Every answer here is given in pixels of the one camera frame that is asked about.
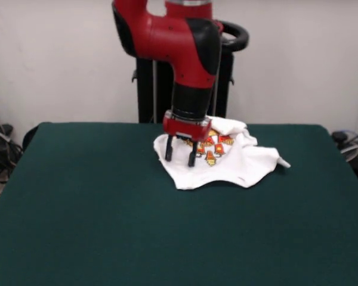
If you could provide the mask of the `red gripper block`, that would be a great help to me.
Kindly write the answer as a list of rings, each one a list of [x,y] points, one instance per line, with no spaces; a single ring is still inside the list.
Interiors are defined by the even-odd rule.
[[[199,144],[198,142],[202,142],[208,137],[209,131],[212,127],[211,122],[212,120],[208,116],[199,122],[180,119],[179,117],[173,115],[171,110],[167,110],[163,117],[163,130],[168,134],[165,160],[172,160],[172,141],[174,136],[185,137],[192,140],[192,150],[189,154],[188,167],[194,167]]]

